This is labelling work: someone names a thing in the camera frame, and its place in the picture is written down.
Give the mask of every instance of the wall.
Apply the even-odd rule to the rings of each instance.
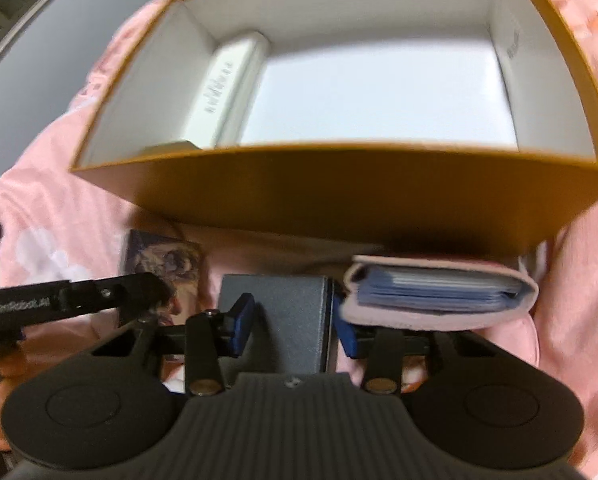
[[[150,0],[52,0],[0,60],[0,175],[66,111],[115,30]]]

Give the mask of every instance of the card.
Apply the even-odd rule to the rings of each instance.
[[[159,313],[159,322],[179,325],[198,310],[201,263],[199,244],[131,229],[121,270],[124,274],[152,272],[164,280],[172,299]]]

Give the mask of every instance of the hand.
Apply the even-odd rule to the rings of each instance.
[[[26,361],[26,356],[19,348],[0,358],[0,375],[3,377],[0,382],[0,451],[10,451],[1,424],[2,408],[6,398],[17,386],[41,372],[43,368],[30,366]]]

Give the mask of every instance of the book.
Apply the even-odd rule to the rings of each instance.
[[[499,312],[516,308],[529,291],[521,280],[491,272],[371,265],[357,301],[438,314]]]
[[[169,304],[159,311],[163,325],[184,324],[198,310],[202,250],[199,244],[131,229],[126,240],[121,272],[152,272],[172,292]]]

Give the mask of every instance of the white cardboard insert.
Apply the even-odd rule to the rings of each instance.
[[[80,164],[185,139],[212,53],[249,30],[273,54],[242,144],[451,142],[594,158],[530,0],[185,0],[132,60]]]

